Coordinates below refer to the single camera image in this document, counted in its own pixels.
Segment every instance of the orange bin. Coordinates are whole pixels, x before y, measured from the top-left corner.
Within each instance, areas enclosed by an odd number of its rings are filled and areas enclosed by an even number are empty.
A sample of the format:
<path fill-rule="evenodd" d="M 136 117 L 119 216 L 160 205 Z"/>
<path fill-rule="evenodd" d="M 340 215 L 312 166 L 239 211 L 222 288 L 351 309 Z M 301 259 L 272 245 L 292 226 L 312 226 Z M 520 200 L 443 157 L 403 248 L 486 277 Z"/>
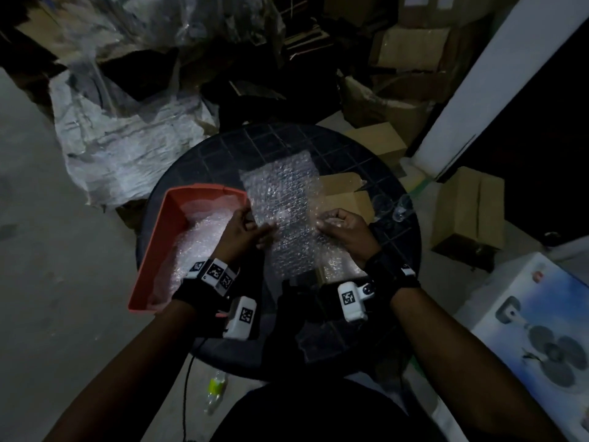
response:
<path fill-rule="evenodd" d="M 216 200 L 219 197 L 235 195 L 242 205 L 247 194 L 220 184 L 192 184 L 168 189 L 157 215 L 156 226 L 151 234 L 147 251 L 141 262 L 133 293 L 129 300 L 130 312 L 151 312 L 147 299 L 153 291 L 153 282 L 161 264 L 173 250 L 178 235 L 188 229 L 190 223 L 182 212 L 182 205 L 194 200 Z"/>

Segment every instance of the person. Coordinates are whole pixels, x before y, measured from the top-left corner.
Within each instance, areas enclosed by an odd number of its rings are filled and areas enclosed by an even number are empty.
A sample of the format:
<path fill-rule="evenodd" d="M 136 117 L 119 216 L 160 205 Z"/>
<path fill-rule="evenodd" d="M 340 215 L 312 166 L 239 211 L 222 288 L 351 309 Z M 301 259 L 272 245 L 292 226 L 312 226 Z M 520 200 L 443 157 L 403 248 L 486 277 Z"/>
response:
<path fill-rule="evenodd" d="M 233 269 L 273 227 L 235 212 L 212 259 Z M 563 441 L 564 437 L 509 369 L 449 316 L 402 260 L 387 258 L 359 215 L 334 210 L 337 227 L 318 229 L 341 241 L 374 280 L 396 315 L 429 382 L 470 440 Z M 46 442 L 140 440 L 166 398 L 195 339 L 196 323 L 216 312 L 204 282 L 183 282 L 163 312 L 90 382 L 65 410 Z M 345 378 L 301 376 L 269 383 L 231 409 L 212 440 L 411 440 L 420 424 L 386 395 Z"/>

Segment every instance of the wristband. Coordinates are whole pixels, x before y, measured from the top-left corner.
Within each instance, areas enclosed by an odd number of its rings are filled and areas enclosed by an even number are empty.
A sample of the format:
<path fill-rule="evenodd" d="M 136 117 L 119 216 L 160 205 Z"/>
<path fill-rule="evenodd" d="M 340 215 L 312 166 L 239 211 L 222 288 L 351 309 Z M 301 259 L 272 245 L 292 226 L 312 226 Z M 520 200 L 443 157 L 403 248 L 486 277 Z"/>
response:
<path fill-rule="evenodd" d="M 387 303 L 397 291 L 402 288 L 420 288 L 417 274 L 397 254 L 380 251 L 372 256 L 364 271 L 370 276 L 376 286 L 376 296 Z"/>
<path fill-rule="evenodd" d="M 226 308 L 225 295 L 238 274 L 239 271 L 234 273 L 222 260 L 199 260 L 188 271 L 172 299 L 187 302 L 199 311 L 217 312 Z"/>

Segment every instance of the gray floor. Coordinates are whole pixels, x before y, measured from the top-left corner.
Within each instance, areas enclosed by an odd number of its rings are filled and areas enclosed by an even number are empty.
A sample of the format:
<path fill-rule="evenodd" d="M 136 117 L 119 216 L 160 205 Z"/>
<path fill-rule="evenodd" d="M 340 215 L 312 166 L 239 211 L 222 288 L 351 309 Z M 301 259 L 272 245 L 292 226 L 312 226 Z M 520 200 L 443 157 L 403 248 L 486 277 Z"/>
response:
<path fill-rule="evenodd" d="M 136 276 L 134 236 L 113 213 L 85 206 L 50 123 L 0 73 L 0 440 L 38 441 L 99 370 L 149 322 L 126 310 Z M 449 312 L 485 274 L 427 250 L 438 186 L 416 201 L 423 286 Z M 499 260 L 539 249 L 508 226 Z M 187 363 L 146 441 L 181 440 Z M 188 389 L 188 437 L 210 438 L 255 381 L 230 377 L 212 417 L 202 406 L 213 370 L 196 362 Z"/>

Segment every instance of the hand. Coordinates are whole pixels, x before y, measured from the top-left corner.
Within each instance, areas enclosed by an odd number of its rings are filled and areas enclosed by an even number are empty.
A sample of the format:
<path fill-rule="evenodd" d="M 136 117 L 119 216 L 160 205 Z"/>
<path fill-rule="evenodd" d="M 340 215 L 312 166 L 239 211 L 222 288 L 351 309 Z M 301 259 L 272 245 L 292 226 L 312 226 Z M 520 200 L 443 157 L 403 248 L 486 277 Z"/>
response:
<path fill-rule="evenodd" d="M 329 223 L 329 219 L 343 220 L 342 227 Z M 344 209 L 334 209 L 321 215 L 317 228 L 342 242 L 353 261 L 363 270 L 368 259 L 381 250 L 364 219 Z"/>
<path fill-rule="evenodd" d="M 239 267 L 240 259 L 248 250 L 263 242 L 276 230 L 276 225 L 264 223 L 257 227 L 255 222 L 246 222 L 246 215 L 250 211 L 249 203 L 236 210 L 233 217 L 227 223 L 221 240 L 211 255 L 211 259 L 225 262 L 232 269 Z"/>

